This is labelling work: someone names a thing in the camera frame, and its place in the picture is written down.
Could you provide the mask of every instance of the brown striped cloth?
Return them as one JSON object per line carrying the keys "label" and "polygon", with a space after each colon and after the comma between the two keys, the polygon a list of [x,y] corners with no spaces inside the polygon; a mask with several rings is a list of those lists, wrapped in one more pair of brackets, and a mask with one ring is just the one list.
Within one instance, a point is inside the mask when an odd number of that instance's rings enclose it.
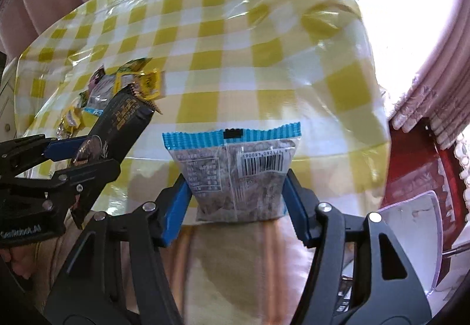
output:
{"label": "brown striped cloth", "polygon": [[[79,231],[41,244],[33,276],[35,303],[44,308],[54,279]],[[185,324],[289,324],[304,289],[313,250],[297,240],[288,217],[243,224],[183,226],[162,249],[166,276]],[[128,309],[138,312],[127,245],[122,247]]]}

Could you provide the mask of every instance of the black snack package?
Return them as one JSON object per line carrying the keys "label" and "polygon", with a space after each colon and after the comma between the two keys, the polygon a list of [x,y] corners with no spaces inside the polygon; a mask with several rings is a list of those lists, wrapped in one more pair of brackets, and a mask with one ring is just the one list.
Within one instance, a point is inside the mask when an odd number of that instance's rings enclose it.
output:
{"label": "black snack package", "polygon": [[[114,159],[121,163],[135,141],[149,124],[155,109],[152,103],[141,100],[132,85],[121,89],[109,102],[72,159],[72,167]],[[106,183],[97,181],[76,196],[70,208],[72,218],[81,228],[85,216],[90,212]]]}

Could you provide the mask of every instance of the barcode number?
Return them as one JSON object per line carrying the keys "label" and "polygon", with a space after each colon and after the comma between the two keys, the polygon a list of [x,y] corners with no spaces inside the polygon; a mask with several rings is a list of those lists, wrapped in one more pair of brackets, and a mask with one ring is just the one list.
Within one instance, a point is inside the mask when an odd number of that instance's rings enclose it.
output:
{"label": "barcode number", "polygon": [[282,172],[284,168],[284,154],[273,154],[241,159],[241,175],[251,176],[263,171]]}

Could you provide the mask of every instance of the metal screw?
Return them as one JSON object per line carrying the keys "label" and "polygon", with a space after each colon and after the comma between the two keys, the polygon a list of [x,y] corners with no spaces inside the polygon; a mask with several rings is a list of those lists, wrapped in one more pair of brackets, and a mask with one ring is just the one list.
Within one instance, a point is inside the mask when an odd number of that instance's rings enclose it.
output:
{"label": "metal screw", "polygon": [[145,211],[145,212],[151,212],[153,210],[156,209],[156,205],[154,202],[147,202],[147,203],[144,203],[144,205],[142,206],[142,209]]}
{"label": "metal screw", "polygon": [[369,219],[371,222],[380,223],[380,221],[382,220],[382,216],[378,212],[371,212],[369,214]]}
{"label": "metal screw", "polygon": [[42,208],[46,211],[52,210],[53,203],[49,199],[47,201],[42,202]]}
{"label": "metal screw", "polygon": [[103,220],[106,217],[106,213],[104,211],[98,211],[93,215],[93,219],[95,219],[97,222]]}
{"label": "metal screw", "polygon": [[331,204],[327,203],[327,202],[321,202],[318,205],[318,209],[322,212],[329,212],[329,211],[331,211]]}

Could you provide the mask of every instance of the plastic table cover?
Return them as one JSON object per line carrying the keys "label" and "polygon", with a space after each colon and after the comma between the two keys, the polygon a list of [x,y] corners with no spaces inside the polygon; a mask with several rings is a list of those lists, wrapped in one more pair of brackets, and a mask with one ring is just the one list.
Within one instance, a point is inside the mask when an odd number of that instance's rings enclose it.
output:
{"label": "plastic table cover", "polygon": [[[94,209],[128,212],[173,184],[179,171],[163,132],[296,121],[303,135],[291,167],[302,185],[346,213],[379,207],[389,132],[357,0],[90,0],[20,57],[19,135],[54,137],[94,71],[141,57],[164,72],[163,115],[154,115]],[[57,167],[44,163],[28,176]]]}

